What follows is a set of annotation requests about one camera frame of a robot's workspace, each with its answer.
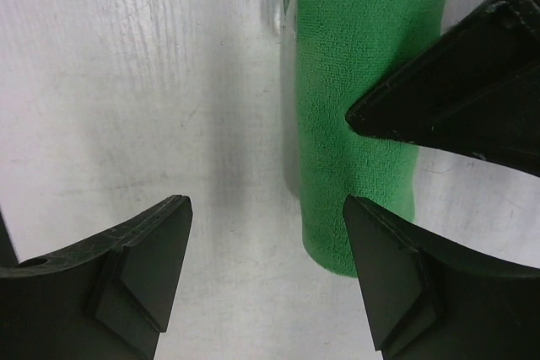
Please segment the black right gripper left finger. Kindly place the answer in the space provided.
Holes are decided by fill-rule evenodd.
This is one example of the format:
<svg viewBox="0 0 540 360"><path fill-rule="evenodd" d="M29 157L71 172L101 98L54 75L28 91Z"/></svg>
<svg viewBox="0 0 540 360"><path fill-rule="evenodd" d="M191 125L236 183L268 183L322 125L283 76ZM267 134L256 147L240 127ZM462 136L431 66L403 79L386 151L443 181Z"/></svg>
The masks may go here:
<svg viewBox="0 0 540 360"><path fill-rule="evenodd" d="M192 217L189 197L169 196L26 261L2 231L2 358L153 358L170 321Z"/></svg>

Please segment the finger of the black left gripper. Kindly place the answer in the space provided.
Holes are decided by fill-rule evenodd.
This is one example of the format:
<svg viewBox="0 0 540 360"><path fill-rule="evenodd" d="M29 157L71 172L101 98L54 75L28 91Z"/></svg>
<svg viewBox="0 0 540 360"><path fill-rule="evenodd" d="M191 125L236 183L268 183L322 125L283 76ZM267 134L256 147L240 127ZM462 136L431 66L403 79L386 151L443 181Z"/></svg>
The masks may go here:
<svg viewBox="0 0 540 360"><path fill-rule="evenodd" d="M348 110L360 136L539 173L539 0L485 0Z"/></svg>

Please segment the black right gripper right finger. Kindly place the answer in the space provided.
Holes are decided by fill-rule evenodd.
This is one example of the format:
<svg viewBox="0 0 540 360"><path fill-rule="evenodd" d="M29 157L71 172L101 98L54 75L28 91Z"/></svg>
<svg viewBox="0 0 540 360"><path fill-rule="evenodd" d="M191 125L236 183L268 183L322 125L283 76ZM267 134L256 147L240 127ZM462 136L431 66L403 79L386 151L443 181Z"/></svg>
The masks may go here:
<svg viewBox="0 0 540 360"><path fill-rule="evenodd" d="M343 206L375 349L385 359L536 359L539 271L349 196Z"/></svg>

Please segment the green cloth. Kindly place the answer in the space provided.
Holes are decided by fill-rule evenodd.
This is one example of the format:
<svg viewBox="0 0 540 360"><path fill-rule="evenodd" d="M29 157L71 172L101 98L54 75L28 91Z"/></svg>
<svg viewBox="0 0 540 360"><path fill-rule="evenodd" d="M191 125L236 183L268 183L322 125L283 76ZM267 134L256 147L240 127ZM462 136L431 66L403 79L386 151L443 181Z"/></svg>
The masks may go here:
<svg viewBox="0 0 540 360"><path fill-rule="evenodd" d="M302 242L339 276L356 268L343 219L349 196L407 220L418 149L393 135L377 85L440 36L446 0L283 0L295 15L295 121Z"/></svg>

